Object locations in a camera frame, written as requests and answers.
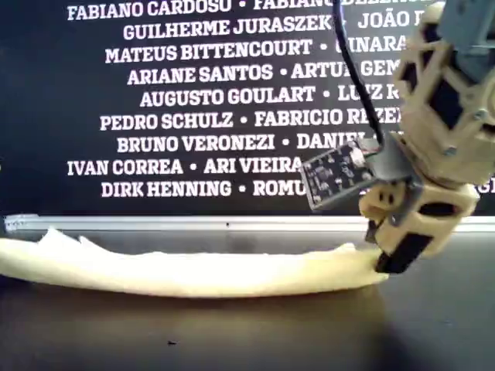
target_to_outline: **wire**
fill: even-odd
[[[377,112],[375,111],[373,102],[371,102],[370,99],[370,95],[368,94],[366,87],[364,86],[363,81],[361,81],[359,73],[356,70],[356,66],[354,65],[353,58],[350,55],[349,50],[347,49],[347,35],[346,35],[346,30],[343,26],[343,9],[340,0],[333,0],[332,18],[333,18],[333,28],[335,29],[337,42],[339,43],[339,48],[340,51],[342,52],[343,61],[347,65],[350,79],[353,81],[357,93],[359,94],[359,98],[361,100],[361,103],[363,104],[368,122],[370,123],[371,128],[373,129],[373,131],[377,136],[378,144],[382,148],[384,145],[384,135],[383,132],[381,131],[381,124],[380,121],[378,120]]]

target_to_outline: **bolt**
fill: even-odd
[[[444,152],[444,156],[455,156],[457,153],[457,148],[456,147],[448,147]]]
[[[481,109],[481,110],[478,110],[475,114],[474,114],[474,118],[476,120],[484,120],[486,117],[488,116],[488,111],[485,110],[485,109]]]

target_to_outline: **black table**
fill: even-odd
[[[130,254],[298,253],[362,238],[361,233],[83,235]],[[4,286],[0,370],[488,371],[495,367],[493,236],[455,235],[443,255],[378,288],[294,298],[192,301]]]

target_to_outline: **circuit board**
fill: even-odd
[[[366,150],[355,141],[303,162],[302,181],[312,210],[330,209],[376,182]]]

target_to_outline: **black background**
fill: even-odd
[[[208,19],[283,17],[330,13],[329,7],[308,9],[284,9],[278,11],[254,11],[248,0],[240,8],[234,1],[234,10],[229,13],[208,14]],[[356,27],[363,12],[384,12],[393,8],[395,12],[405,10],[414,19],[414,10],[423,9],[429,2],[409,2],[388,5],[352,5],[344,7],[349,36],[407,35],[413,28],[359,29]],[[290,80],[278,74],[280,68],[289,73],[295,63],[305,61],[341,61],[333,47],[335,37],[331,32],[272,33],[255,36],[215,36],[213,38],[182,38],[152,41],[125,41],[122,27],[127,24],[149,22],[187,22],[191,15],[170,15],[162,18],[105,19],[84,22],[67,21],[66,7],[73,5],[67,0],[17,0],[2,2],[0,12],[0,110],[2,132],[0,134],[0,210],[5,214],[38,213],[40,215],[309,215],[305,197],[254,197],[250,196],[253,179],[299,179],[293,174],[237,174],[203,175],[201,169],[207,157],[275,157],[299,156],[302,159],[322,150],[301,151],[295,148],[297,132],[317,131],[366,131],[367,125],[338,125],[333,127],[255,128],[251,122],[252,112],[271,109],[360,108],[359,102],[337,102],[336,86],[350,83],[349,79]],[[252,39],[313,39],[310,56],[257,58],[251,60],[201,60],[175,61],[167,66],[152,63],[105,64],[105,49],[131,46],[170,45],[181,43],[221,43],[225,41],[249,41]],[[328,50],[318,45],[327,43]],[[360,53],[356,61],[392,60],[397,53]],[[270,63],[275,77],[267,82],[231,82],[205,84],[174,84],[170,87],[128,87],[131,69],[164,68],[173,66],[216,66]],[[391,77],[366,77],[367,83],[388,83]],[[166,109],[142,109],[139,102],[145,90],[213,89],[218,87],[280,87],[316,85],[316,100],[310,104],[209,106],[184,107],[184,112],[233,111],[235,117],[250,118],[246,124],[234,122],[231,129],[153,131],[148,133],[112,132],[99,130],[99,116],[103,114],[149,114],[163,113]],[[329,89],[331,98],[324,98],[321,91]],[[377,107],[398,106],[397,101],[381,100]],[[168,112],[181,111],[173,108]],[[397,130],[393,124],[386,129]],[[276,134],[277,150],[264,153],[209,153],[178,151],[162,154],[163,158],[179,158],[183,162],[184,175],[133,178],[132,180],[203,180],[225,179],[233,183],[233,195],[227,198],[167,198],[167,199],[102,199],[101,182],[129,180],[122,177],[77,177],[67,176],[68,160],[98,160],[116,158],[140,158],[139,155],[117,154],[117,136],[141,135],[195,135],[195,134]],[[283,138],[291,144],[281,145]],[[189,163],[198,164],[191,172]],[[247,186],[246,193],[239,193],[240,184]],[[493,196],[485,195],[476,215],[490,215]],[[342,205],[328,212],[329,215],[356,215],[357,201]]]

